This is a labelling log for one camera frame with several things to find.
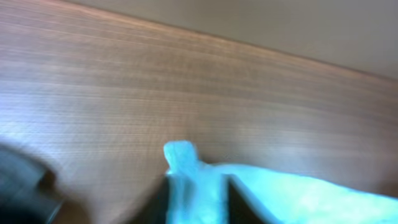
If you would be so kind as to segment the light blue t-shirt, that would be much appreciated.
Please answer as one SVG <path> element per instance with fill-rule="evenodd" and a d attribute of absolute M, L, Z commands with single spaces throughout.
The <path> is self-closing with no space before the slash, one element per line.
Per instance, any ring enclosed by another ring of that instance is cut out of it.
<path fill-rule="evenodd" d="M 229 193 L 262 222 L 397 223 L 397 199 L 244 164 L 207 164 L 190 141 L 164 146 L 167 223 L 229 223 Z"/>

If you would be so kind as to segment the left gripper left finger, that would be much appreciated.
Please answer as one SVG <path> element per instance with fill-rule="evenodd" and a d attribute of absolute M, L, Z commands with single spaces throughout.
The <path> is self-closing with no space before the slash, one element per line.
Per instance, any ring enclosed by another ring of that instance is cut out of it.
<path fill-rule="evenodd" d="M 163 177 L 161 182 L 147 197 L 142 206 L 127 221 L 128 224 L 166 224 L 169 209 L 170 184 L 169 178 Z"/>

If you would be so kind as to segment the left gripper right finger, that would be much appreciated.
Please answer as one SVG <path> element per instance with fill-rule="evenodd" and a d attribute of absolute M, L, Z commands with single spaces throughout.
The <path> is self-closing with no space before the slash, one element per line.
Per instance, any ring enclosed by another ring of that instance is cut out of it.
<path fill-rule="evenodd" d="M 267 224 L 252 210 L 232 179 L 228 179 L 228 223 Z"/>

